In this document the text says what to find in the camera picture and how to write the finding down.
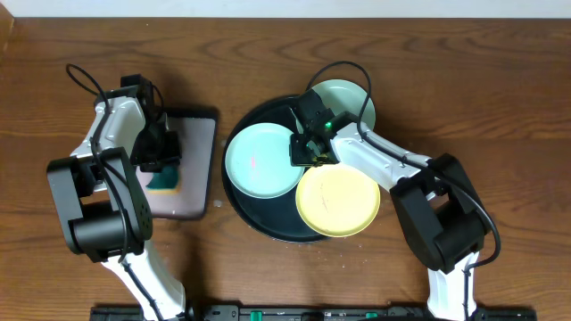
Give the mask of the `green yellow sponge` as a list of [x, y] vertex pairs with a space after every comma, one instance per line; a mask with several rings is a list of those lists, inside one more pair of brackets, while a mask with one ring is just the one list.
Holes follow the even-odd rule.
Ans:
[[160, 172], [153, 173], [145, 188], [149, 193], [172, 194], [178, 192], [179, 186], [180, 174], [178, 166], [169, 165]]

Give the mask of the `yellow plate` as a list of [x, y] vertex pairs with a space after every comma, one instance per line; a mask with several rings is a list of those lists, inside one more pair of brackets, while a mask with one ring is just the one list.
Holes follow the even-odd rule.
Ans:
[[302, 221], [329, 237], [355, 235], [375, 219], [381, 203], [377, 182], [344, 164], [308, 169], [300, 180], [295, 205]]

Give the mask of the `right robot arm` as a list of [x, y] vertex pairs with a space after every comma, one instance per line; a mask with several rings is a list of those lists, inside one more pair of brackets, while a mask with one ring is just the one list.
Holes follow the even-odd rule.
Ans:
[[407, 151], [345, 111], [297, 115], [291, 138], [295, 166], [343, 164], [389, 192], [405, 240], [427, 267], [433, 317], [470, 320], [476, 313], [473, 271], [488, 233], [495, 233], [468, 176], [453, 156]]

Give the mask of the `mint plate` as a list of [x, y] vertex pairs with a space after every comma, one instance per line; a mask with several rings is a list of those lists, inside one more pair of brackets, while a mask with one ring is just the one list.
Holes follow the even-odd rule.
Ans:
[[[351, 115], [355, 117], [359, 116], [360, 110], [362, 108], [362, 104], [366, 98], [366, 91], [359, 85], [344, 79], [330, 79], [323, 82], [318, 83], [315, 86], [312, 86], [306, 92], [313, 91], [316, 95], [319, 96], [320, 101], [324, 105], [326, 109], [329, 109], [333, 113], [333, 117], [329, 119], [329, 126], [327, 128], [332, 129], [334, 127], [333, 120], [340, 122], [344, 120], [336, 119], [339, 114], [343, 114], [344, 112], [349, 112]], [[292, 108], [293, 114], [295, 115], [295, 128], [298, 130], [298, 133], [303, 134], [304, 129], [306, 128], [305, 125], [302, 123], [301, 116], [296, 114], [296, 111], [299, 111], [300, 108]], [[367, 102], [366, 109], [362, 116], [362, 122], [366, 124], [368, 130], [372, 130], [375, 127], [376, 122], [376, 109], [373, 103], [373, 100], [369, 98]], [[349, 136], [351, 138], [356, 138], [357, 140], [361, 141], [360, 134], [356, 129], [357, 121], [354, 121], [354, 128], [351, 131], [343, 130], [344, 132], [351, 132], [350, 134], [343, 134], [343, 136]]]
[[257, 199], [271, 199], [292, 190], [305, 171], [291, 163], [293, 132], [275, 123], [258, 123], [231, 139], [225, 170], [240, 192]]

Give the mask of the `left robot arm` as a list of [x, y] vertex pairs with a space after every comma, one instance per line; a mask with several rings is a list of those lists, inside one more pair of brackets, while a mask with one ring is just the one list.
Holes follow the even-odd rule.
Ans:
[[185, 290], [153, 246], [151, 207], [130, 161], [147, 123], [134, 97], [98, 100], [84, 140], [46, 176], [68, 248], [113, 272], [142, 319], [183, 320]]

